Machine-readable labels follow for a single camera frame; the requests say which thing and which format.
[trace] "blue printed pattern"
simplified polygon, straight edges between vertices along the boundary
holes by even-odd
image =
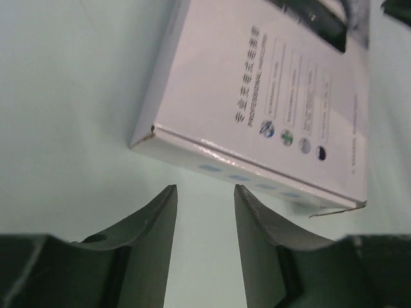
[[[298,194],[294,194],[293,192],[282,192],[281,194],[289,198],[300,198]]]
[[[249,178],[245,178],[244,176],[241,176],[241,175],[230,175],[229,178],[232,178],[233,180],[240,181],[240,182],[246,182],[250,180]]]
[[[276,188],[274,186],[267,185],[267,184],[257,184],[256,186],[258,186],[259,188],[262,188],[262,189],[267,189],[269,191],[276,190]]]
[[[210,172],[220,172],[222,171],[220,168],[211,166],[211,165],[201,165],[199,168],[202,168],[204,170],[210,171]]]

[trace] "black plastic part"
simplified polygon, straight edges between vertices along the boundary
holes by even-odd
[[[410,0],[386,0],[381,7],[385,14],[411,27]]]
[[[341,53],[347,44],[347,25],[318,0],[267,0],[281,10],[291,10],[312,32]],[[350,12],[345,0],[340,0],[347,18]]]
[[[82,243],[0,236],[0,307],[163,307],[176,216],[169,186]]]
[[[411,236],[312,234],[236,186],[235,209],[249,308],[409,308]]]

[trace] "white table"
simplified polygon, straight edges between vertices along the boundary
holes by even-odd
[[[246,307],[231,184],[128,148],[170,0],[0,1],[0,232],[82,240],[179,188],[165,308]],[[411,233],[411,30],[372,1],[369,204],[318,234]]]

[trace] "product box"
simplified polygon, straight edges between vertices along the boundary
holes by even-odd
[[[328,2],[177,0],[131,148],[298,203],[363,207],[369,1]]]

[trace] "circular icon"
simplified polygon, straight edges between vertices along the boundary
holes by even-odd
[[[311,143],[307,138],[301,138],[298,145],[304,154],[308,154],[311,151]]]
[[[283,130],[281,140],[285,146],[291,146],[293,143],[293,134],[289,130]]]
[[[259,134],[266,138],[274,136],[274,124],[272,121],[267,120],[261,123]]]
[[[317,158],[321,161],[324,161],[327,157],[326,149],[324,149],[324,147],[322,147],[322,146],[319,146],[315,150],[315,154],[317,155]]]

